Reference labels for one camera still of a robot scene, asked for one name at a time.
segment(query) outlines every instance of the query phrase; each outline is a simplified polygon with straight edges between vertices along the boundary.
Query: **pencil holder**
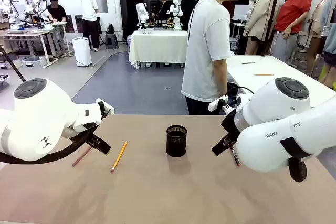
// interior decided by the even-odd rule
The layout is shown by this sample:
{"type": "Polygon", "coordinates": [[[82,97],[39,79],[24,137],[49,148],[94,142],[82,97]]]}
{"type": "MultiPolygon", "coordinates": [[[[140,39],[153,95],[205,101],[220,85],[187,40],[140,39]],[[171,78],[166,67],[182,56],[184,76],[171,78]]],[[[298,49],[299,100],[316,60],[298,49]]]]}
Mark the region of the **pencil holder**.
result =
{"type": "Polygon", "coordinates": [[[167,129],[166,152],[172,157],[182,157],[186,152],[187,129],[179,125],[167,129]]]}

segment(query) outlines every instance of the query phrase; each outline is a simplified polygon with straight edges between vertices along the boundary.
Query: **white tablecloth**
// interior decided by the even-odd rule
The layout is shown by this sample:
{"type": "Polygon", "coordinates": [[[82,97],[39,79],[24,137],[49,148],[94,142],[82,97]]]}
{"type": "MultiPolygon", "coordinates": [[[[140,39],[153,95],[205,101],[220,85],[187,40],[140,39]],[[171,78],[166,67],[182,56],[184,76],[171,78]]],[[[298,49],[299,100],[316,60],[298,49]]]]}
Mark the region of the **white tablecloth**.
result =
{"type": "Polygon", "coordinates": [[[188,33],[186,31],[154,31],[152,34],[132,34],[130,58],[138,62],[185,63],[188,33]]]}
{"type": "Polygon", "coordinates": [[[239,86],[247,87],[253,92],[275,78],[289,77],[300,81],[310,92],[312,107],[336,95],[333,90],[273,56],[232,56],[227,59],[227,69],[239,86]],[[244,62],[255,62],[255,64],[244,65],[242,64],[244,62]],[[255,76],[255,74],[274,74],[274,76],[255,76]]]}

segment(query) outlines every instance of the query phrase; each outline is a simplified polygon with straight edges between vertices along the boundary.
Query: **gray stool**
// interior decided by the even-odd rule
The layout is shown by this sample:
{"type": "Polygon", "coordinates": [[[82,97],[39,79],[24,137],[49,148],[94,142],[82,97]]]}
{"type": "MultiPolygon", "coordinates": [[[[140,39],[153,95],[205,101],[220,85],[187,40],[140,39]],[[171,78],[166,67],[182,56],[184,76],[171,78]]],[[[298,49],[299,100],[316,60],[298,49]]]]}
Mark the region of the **gray stool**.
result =
{"type": "Polygon", "coordinates": [[[119,48],[116,34],[106,34],[105,35],[105,48],[106,49],[116,49],[117,47],[119,48]]]}

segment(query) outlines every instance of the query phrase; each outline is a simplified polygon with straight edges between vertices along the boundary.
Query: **yellow pencil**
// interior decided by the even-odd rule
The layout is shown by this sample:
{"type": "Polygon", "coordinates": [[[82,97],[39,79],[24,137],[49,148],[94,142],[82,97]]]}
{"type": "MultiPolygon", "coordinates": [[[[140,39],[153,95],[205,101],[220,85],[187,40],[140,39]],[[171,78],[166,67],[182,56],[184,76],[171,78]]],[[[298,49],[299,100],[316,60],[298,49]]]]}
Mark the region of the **yellow pencil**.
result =
{"type": "Polygon", "coordinates": [[[121,152],[120,152],[120,154],[119,154],[117,160],[115,161],[115,164],[114,164],[114,166],[113,166],[113,168],[112,168],[112,170],[111,170],[112,173],[114,172],[114,170],[115,170],[117,164],[119,163],[119,160],[120,160],[120,158],[121,158],[121,155],[123,154],[123,152],[124,152],[124,150],[125,150],[125,148],[126,148],[127,142],[128,142],[128,141],[126,141],[126,142],[124,143],[124,146],[123,146],[123,148],[121,149],[121,152]]]}

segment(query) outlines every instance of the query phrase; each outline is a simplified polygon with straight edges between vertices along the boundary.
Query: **white t-shirt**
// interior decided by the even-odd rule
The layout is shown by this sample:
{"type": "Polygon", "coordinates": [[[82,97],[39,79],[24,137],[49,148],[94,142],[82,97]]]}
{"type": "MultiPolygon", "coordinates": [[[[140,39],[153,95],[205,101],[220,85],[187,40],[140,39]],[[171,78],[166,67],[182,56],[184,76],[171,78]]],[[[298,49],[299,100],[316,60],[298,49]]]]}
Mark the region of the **white t-shirt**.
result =
{"type": "Polygon", "coordinates": [[[98,9],[96,0],[81,0],[83,7],[83,19],[87,21],[96,21],[96,11],[98,9]]]}
{"type": "Polygon", "coordinates": [[[230,49],[230,14],[217,0],[199,0],[189,22],[189,43],[181,94],[201,102],[220,97],[212,61],[227,59],[230,49]]]}

